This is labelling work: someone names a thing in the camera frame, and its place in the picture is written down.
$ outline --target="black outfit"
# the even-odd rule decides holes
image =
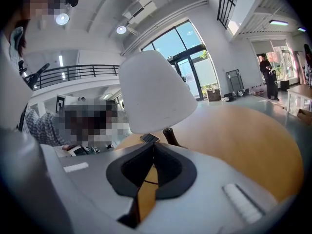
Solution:
[[[269,69],[267,69],[267,66],[271,66],[268,60],[263,60],[260,62],[260,71],[262,72],[265,82],[267,84],[268,98],[271,99],[271,96],[274,96],[274,98],[277,99],[277,85],[275,84],[274,77],[269,75],[270,71]]]

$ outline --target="white lampshade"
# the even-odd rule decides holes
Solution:
[[[119,67],[130,130],[145,134],[171,127],[197,107],[189,88],[158,51],[136,54]]]

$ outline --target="lamp stand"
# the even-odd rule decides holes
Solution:
[[[173,131],[173,129],[171,127],[164,129],[164,131],[162,131],[162,133],[165,135],[169,145],[183,147],[176,140],[174,131]]]

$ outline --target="roller shade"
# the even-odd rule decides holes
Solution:
[[[253,41],[253,48],[257,55],[274,52],[270,41]]]
[[[284,47],[284,46],[287,46],[285,40],[272,40],[271,42],[272,42],[273,47]]]

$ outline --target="air conditioning unit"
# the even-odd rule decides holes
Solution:
[[[155,3],[151,0],[137,0],[122,15],[129,19],[129,24],[139,24],[156,9]]]

